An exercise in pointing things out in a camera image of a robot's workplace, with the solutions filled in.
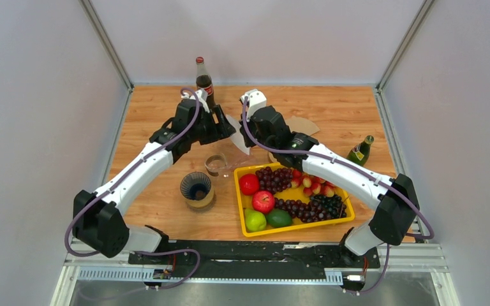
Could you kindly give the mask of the white paper coffee filter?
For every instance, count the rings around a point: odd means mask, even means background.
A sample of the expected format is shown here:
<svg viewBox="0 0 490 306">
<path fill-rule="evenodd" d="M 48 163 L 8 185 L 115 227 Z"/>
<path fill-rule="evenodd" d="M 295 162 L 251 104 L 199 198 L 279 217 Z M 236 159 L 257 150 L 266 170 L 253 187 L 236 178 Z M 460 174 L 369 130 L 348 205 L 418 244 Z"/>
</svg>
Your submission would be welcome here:
<svg viewBox="0 0 490 306">
<path fill-rule="evenodd" d="M 244 136 L 242 135 L 240 128 L 241 124 L 235 118 L 230 115 L 226 115 L 227 121 L 232 125 L 235 129 L 235 133 L 230 136 L 232 143 L 244 154 L 250 155 L 250 148 L 246 146 L 244 141 Z"/>
</svg>

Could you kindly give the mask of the blue glass coffee dripper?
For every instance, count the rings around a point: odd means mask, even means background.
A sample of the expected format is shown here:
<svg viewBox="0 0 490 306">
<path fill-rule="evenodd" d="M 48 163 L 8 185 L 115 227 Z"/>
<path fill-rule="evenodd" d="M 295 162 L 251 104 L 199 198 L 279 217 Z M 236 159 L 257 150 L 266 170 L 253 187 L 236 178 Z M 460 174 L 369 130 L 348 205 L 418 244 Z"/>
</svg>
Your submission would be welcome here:
<svg viewBox="0 0 490 306">
<path fill-rule="evenodd" d="M 202 200 L 212 189 L 212 182 L 205 173 L 195 171 L 181 181 L 180 192 L 187 200 Z"/>
</svg>

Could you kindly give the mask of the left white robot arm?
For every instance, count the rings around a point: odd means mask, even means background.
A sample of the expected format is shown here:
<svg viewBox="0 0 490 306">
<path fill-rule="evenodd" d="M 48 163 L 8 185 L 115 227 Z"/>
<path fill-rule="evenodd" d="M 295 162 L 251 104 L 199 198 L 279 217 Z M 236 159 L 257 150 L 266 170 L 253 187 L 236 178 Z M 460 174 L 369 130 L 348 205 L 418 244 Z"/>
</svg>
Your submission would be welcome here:
<svg viewBox="0 0 490 306">
<path fill-rule="evenodd" d="M 68 252 L 81 256 L 71 248 L 74 237 L 92 248 L 93 254 L 113 258 L 122 251 L 144 252 L 153 263 L 164 263 L 170 248 L 162 242 L 161 232 L 127 225 L 124 215 L 141 192 L 194 143 L 206 145 L 234 135 L 231 121 L 219 105 L 209 108 L 195 98 L 183 99 L 175 115 L 152 134 L 129 165 L 95 191 L 82 190 L 75 196 L 73 220 L 65 234 Z"/>
</svg>

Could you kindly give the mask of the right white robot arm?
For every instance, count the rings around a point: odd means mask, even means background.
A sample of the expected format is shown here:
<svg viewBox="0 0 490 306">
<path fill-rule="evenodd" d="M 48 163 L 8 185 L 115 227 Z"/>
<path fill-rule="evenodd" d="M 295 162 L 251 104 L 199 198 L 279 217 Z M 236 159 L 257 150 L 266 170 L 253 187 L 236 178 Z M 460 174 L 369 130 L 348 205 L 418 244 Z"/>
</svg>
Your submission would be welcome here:
<svg viewBox="0 0 490 306">
<path fill-rule="evenodd" d="M 331 182 L 375 210 L 369 221 L 352 228 L 340 242 L 339 257 L 345 265 L 355 266 L 367 251 L 381 244 L 400 245 L 413 221 L 423 217 L 411 178 L 373 172 L 308 135 L 289 131 L 273 106 L 243 104 L 240 124 L 247 147 L 267 150 L 283 166 Z"/>
</svg>

